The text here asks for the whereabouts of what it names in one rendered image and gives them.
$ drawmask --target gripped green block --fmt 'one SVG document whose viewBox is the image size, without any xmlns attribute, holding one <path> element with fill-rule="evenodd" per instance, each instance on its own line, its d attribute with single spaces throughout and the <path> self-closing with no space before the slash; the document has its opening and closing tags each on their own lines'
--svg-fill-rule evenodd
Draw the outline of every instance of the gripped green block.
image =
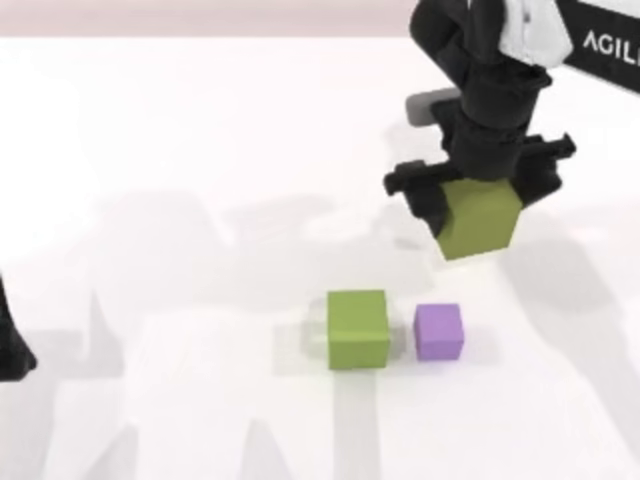
<svg viewBox="0 0 640 480">
<path fill-rule="evenodd" d="M 443 189 L 450 213 L 437 240 L 447 260 L 509 246 L 522 201 L 508 180 L 457 180 Z"/>
<path fill-rule="evenodd" d="M 384 291 L 329 292 L 329 368 L 384 368 L 391 331 Z"/>
</svg>

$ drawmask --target small purple block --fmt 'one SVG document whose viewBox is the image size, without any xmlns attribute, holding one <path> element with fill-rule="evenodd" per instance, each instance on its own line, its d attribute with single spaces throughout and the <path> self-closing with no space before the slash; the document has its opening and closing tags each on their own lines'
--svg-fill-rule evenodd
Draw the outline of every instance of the small purple block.
<svg viewBox="0 0 640 480">
<path fill-rule="evenodd" d="M 418 305 L 413 324 L 418 360 L 458 360 L 464 345 L 460 306 Z"/>
</svg>

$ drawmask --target large green block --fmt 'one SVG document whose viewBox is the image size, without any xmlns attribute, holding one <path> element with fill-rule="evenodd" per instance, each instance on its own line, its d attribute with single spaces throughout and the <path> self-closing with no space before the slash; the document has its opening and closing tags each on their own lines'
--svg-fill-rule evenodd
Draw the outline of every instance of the large green block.
<svg viewBox="0 0 640 480">
<path fill-rule="evenodd" d="M 329 292 L 329 368 L 384 368 L 391 331 L 384 291 Z"/>
<path fill-rule="evenodd" d="M 508 180 L 458 180 L 443 185 L 449 218 L 438 236 L 447 260 L 507 248 L 522 211 Z"/>
</svg>

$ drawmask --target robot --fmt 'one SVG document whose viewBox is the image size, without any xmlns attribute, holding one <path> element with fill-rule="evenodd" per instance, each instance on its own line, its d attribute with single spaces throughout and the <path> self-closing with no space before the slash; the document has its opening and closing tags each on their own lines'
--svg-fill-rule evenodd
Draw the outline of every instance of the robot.
<svg viewBox="0 0 640 480">
<path fill-rule="evenodd" d="M 576 152 L 571 137 L 527 136 L 540 92 L 552 84 L 548 70 L 573 52 L 555 2 L 420 0 L 415 8 L 411 37 L 454 88 L 410 97 L 409 121 L 440 127 L 448 161 L 400 164 L 384 186 L 388 195 L 404 193 L 434 237 L 449 218 L 446 182 L 506 180 L 522 209 L 561 188 L 557 162 Z M 412 100 L 423 104 L 417 112 Z"/>
<path fill-rule="evenodd" d="M 0 382 L 19 382 L 37 366 L 35 355 L 13 321 L 0 277 Z"/>
</svg>

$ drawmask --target white surface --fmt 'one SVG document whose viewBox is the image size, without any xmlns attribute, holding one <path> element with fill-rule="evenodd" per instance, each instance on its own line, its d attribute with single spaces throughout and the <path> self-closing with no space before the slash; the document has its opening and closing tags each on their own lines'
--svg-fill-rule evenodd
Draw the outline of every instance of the white surface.
<svg viewBox="0 0 640 480">
<path fill-rule="evenodd" d="M 407 40 L 4 41 L 0 237 L 41 360 L 2 480 L 627 480 L 640 461 L 636 96 L 555 73 L 562 193 L 445 264 L 382 176 L 442 159 Z M 384 288 L 394 359 L 325 367 L 329 289 Z M 418 302 L 464 358 L 421 366 Z"/>
</svg>

